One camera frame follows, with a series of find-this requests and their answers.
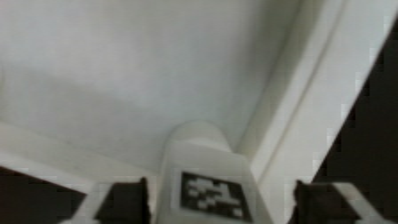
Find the white wall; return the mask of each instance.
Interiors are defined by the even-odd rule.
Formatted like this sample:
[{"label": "white wall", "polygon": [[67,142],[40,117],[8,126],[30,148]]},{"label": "white wall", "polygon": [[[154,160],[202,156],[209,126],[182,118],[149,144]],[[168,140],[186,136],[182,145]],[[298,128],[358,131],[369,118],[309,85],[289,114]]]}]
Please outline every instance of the white wall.
[{"label": "white wall", "polygon": [[362,88],[398,0],[305,0],[239,152],[252,161],[275,224],[294,181],[310,182]]},{"label": "white wall", "polygon": [[156,169],[170,130],[239,140],[298,0],[3,0],[0,119]]}]

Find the dark floor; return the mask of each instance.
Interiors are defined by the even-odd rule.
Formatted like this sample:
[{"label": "dark floor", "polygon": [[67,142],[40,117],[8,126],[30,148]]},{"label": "dark floor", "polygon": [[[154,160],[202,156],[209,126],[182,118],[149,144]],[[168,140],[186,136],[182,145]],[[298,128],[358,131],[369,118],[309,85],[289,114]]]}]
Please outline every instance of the dark floor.
[{"label": "dark floor", "polygon": [[0,168],[0,223],[56,224],[85,195]]},{"label": "dark floor", "polygon": [[351,182],[398,222],[398,24],[314,182]]}]

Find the white molding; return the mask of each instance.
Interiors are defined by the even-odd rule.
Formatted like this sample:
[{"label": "white molding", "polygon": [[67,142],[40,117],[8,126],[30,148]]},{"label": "white molding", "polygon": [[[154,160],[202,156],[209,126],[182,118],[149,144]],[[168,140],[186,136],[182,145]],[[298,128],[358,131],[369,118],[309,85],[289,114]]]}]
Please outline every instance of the white molding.
[{"label": "white molding", "polygon": [[154,209],[156,173],[1,122],[0,142],[0,166],[85,194],[97,183],[138,182],[145,177]]},{"label": "white molding", "polygon": [[396,9],[396,0],[305,0],[301,3],[239,148],[252,161],[275,224],[285,223],[291,215],[294,180],[310,181],[317,171]]}]

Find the qr code marker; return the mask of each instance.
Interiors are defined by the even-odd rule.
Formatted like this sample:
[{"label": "qr code marker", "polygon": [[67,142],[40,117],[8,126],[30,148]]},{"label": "qr code marker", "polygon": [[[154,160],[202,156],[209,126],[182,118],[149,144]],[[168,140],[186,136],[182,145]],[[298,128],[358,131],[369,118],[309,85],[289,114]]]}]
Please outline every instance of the qr code marker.
[{"label": "qr code marker", "polygon": [[186,172],[181,178],[181,207],[252,222],[241,185]]}]

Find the white surface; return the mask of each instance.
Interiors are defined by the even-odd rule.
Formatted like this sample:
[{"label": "white surface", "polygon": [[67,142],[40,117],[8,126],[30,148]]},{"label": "white surface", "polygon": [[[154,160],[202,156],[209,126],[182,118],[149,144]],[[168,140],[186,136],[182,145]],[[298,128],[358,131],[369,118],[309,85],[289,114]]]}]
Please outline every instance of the white surface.
[{"label": "white surface", "polygon": [[[312,20],[310,17],[296,19],[278,62],[284,65],[293,60],[294,66],[280,65],[275,70],[273,75],[282,71],[284,76],[273,78],[268,85],[280,86],[282,90],[264,93],[264,99],[273,101],[268,101],[269,107],[259,109],[253,118],[259,125],[250,126],[241,145],[241,152],[252,158],[275,224],[284,224],[291,217],[294,180],[310,181],[317,171],[388,34],[396,9],[396,0],[307,0],[303,4],[301,13],[312,15]],[[310,26],[310,34],[300,35],[300,30]]]},{"label": "white surface", "polygon": [[[191,172],[214,179],[230,181],[241,185],[245,194],[246,206],[250,210],[252,223],[269,224],[269,216],[264,209],[264,203],[259,196],[257,185],[250,173],[250,164],[246,158],[230,153],[230,150],[223,150],[223,136],[216,133],[216,127],[209,124],[193,122],[184,124],[173,131],[166,141],[166,153],[161,166],[159,176],[159,203],[158,203],[158,224],[243,224],[245,221],[232,220],[221,216],[205,214],[186,210],[181,207],[181,173]],[[205,185],[204,190],[220,191],[223,203],[236,203],[229,197],[229,191],[221,186],[213,186],[211,181],[195,183],[193,185]],[[202,208],[211,202],[204,202],[198,206]]]},{"label": "white surface", "polygon": [[234,145],[298,0],[3,0],[0,119],[156,170],[175,126]]}]

